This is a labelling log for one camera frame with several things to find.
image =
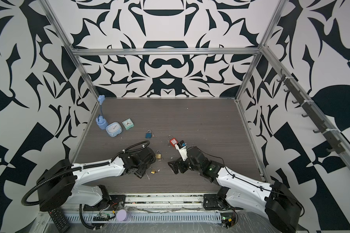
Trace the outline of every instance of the blue padlock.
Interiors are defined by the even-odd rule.
[[[151,138],[151,130],[148,130],[145,134],[145,138]]]

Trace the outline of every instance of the gray wood-grain tabletop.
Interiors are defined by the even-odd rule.
[[[100,179],[88,185],[103,184],[112,193],[218,191],[218,185],[210,184],[195,171],[177,175],[172,172],[167,162],[176,160],[180,154],[168,146],[168,135],[222,157],[226,166],[244,176],[261,180],[236,104],[231,99],[108,98],[103,102],[103,114],[108,123],[118,122],[123,132],[110,137],[92,123],[77,155],[77,163],[110,159],[122,149],[147,140],[147,130],[155,136],[149,139],[149,147],[154,152],[160,150],[162,159],[152,164],[142,179],[131,174]],[[122,122],[128,118],[135,126],[126,130]]]

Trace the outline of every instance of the patterned wall panel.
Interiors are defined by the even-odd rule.
[[[83,56],[107,97],[234,97],[251,54]]]
[[[95,102],[39,3],[0,1],[0,232],[34,220],[21,198],[74,154]]]
[[[52,0],[75,48],[257,47],[278,0]]]
[[[350,231],[350,170],[262,57],[241,98],[260,160],[305,208],[298,232]]]
[[[268,45],[350,141],[350,0],[290,0]]]

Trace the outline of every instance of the purple lid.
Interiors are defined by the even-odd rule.
[[[127,217],[127,212],[125,210],[119,210],[115,218],[117,221],[124,221]]]

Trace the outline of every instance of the gold padlock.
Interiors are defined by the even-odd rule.
[[[161,152],[160,151],[156,151],[156,158],[160,159],[161,158]]]

